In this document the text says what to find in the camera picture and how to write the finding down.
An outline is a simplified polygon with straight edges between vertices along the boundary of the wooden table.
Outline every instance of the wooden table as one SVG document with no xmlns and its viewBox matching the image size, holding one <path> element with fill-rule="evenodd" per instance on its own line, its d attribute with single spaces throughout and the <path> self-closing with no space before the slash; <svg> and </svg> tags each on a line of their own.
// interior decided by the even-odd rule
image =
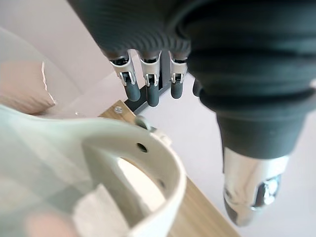
<svg viewBox="0 0 316 237">
<path fill-rule="evenodd" d="M 121 114 L 114 112 L 116 106 L 122 108 Z M 117 101 L 100 117 L 134 123 L 135 115 L 122 101 Z M 240 235 L 188 178 L 184 199 L 168 237 L 240 237 Z"/>
</svg>

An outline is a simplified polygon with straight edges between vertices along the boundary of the pink pillow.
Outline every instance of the pink pillow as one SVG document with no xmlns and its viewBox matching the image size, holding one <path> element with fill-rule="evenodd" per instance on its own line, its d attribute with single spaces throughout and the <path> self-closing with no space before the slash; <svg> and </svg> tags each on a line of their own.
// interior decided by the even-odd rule
<svg viewBox="0 0 316 237">
<path fill-rule="evenodd" d="M 1 63 L 0 104 L 26 114 L 41 113 L 54 106 L 45 83 L 44 62 Z"/>
</svg>

